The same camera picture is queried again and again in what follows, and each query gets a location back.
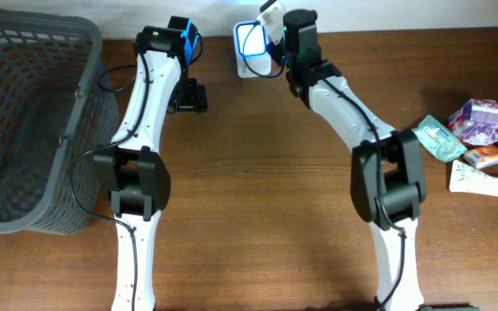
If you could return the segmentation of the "teal wet wipes pack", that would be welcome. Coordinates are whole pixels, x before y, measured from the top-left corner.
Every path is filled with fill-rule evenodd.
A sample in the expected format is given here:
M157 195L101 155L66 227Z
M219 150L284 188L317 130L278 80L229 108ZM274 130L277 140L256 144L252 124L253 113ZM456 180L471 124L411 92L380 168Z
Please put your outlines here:
M422 146L442 162L454 161L467 151L464 144L432 115L427 115L412 131Z

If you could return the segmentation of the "purple white sanitary pad pack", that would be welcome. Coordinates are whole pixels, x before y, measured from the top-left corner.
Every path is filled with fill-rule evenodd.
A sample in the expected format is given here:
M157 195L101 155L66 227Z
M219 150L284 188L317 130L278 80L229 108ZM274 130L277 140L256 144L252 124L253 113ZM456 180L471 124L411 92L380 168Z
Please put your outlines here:
M471 98L449 117L448 128L469 145L498 143L498 102Z

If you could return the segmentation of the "white green cosmetic tube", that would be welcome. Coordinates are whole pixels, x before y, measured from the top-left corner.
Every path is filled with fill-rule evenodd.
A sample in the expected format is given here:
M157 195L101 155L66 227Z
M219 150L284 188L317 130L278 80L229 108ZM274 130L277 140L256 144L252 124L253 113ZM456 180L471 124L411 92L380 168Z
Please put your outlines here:
M498 177L455 160L451 164L449 190L498 197Z

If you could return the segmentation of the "orange small box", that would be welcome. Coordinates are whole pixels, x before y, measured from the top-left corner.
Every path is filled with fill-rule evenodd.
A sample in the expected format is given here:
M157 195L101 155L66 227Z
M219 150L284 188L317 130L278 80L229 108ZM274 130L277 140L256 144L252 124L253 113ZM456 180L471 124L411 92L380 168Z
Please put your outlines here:
M491 167L498 164L498 147L491 144L471 149L463 154L463 158L477 169Z

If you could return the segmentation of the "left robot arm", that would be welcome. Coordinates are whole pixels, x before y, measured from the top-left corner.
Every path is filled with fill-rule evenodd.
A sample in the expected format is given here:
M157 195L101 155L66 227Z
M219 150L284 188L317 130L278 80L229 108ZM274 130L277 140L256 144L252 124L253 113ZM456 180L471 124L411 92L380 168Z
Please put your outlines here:
M171 193L160 138L168 112L208 108L205 86L188 75L202 52L201 40L192 20L179 16L171 17L165 28L146 26L137 34L137 73L126 113L110 145L93 154L118 235L114 310L156 308L156 229Z

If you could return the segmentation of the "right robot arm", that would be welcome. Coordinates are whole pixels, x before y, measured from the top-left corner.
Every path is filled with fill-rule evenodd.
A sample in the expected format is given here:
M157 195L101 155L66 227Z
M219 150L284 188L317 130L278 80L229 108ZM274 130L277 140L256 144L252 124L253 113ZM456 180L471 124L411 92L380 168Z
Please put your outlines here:
M273 10L258 17L270 36L267 51L285 66L292 94L321 116L352 155L350 195L373 235L379 310L418 310L415 237L426 197L416 135L397 131L375 116L351 91L342 72L322 57L314 10Z

